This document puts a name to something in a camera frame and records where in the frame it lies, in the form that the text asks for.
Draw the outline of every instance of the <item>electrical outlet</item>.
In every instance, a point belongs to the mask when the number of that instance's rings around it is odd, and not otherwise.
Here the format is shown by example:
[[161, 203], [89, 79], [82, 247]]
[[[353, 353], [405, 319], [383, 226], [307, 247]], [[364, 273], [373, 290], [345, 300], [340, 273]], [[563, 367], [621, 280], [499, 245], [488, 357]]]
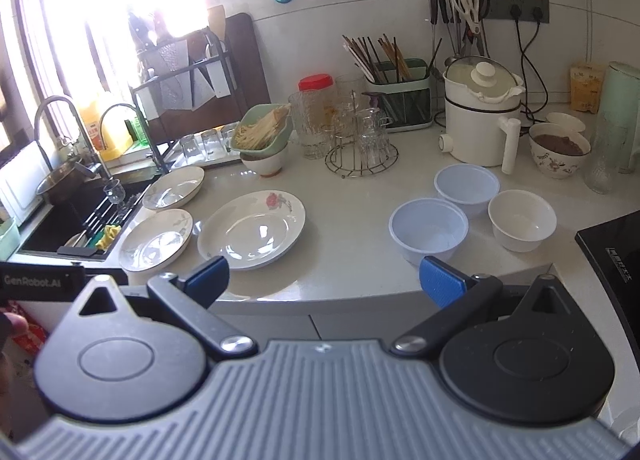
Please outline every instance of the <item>electrical outlet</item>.
[[549, 23], [549, 0], [490, 0], [489, 14], [487, 19], [491, 20], [513, 20], [511, 17], [511, 6], [517, 4], [522, 10], [521, 22], [535, 22], [533, 9], [542, 9], [541, 23]]

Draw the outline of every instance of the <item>red lid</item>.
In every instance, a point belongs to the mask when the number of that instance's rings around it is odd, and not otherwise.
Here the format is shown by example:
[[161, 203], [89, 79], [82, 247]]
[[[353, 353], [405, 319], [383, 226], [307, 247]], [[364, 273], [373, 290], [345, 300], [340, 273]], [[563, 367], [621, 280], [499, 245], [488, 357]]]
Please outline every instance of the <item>red lid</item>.
[[298, 90], [322, 90], [334, 84], [334, 78], [328, 74], [314, 74], [298, 81]]

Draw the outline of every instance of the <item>white scissors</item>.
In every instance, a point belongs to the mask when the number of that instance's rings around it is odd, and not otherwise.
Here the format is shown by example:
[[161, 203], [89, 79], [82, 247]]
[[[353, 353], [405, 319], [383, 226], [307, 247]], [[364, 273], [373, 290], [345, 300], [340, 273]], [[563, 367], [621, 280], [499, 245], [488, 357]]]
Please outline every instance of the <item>white scissors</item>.
[[453, 0], [453, 7], [469, 24], [469, 28], [475, 35], [480, 34], [480, 18], [478, 9], [480, 0]]

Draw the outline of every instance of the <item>black plug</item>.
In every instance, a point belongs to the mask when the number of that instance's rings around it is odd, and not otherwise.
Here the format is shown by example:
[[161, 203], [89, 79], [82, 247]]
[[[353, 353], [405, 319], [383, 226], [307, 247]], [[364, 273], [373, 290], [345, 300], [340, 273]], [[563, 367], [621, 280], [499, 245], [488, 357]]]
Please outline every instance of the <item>black plug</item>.
[[540, 9], [539, 7], [534, 7], [533, 10], [531, 11], [531, 15], [533, 16], [533, 19], [538, 23], [542, 21], [542, 16], [543, 16], [542, 9]]
[[519, 20], [522, 16], [522, 9], [520, 9], [520, 6], [517, 4], [512, 5], [511, 9], [509, 9], [509, 12], [511, 14], [511, 18], [516, 21]]

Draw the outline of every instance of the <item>white electric pot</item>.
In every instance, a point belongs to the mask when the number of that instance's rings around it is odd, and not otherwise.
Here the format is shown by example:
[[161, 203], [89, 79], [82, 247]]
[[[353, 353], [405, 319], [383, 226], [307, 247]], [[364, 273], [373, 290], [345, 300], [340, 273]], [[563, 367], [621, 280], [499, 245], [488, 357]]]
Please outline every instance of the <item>white electric pot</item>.
[[447, 133], [440, 136], [440, 150], [463, 163], [502, 165], [504, 173], [513, 173], [522, 79], [480, 57], [456, 60], [444, 78]]

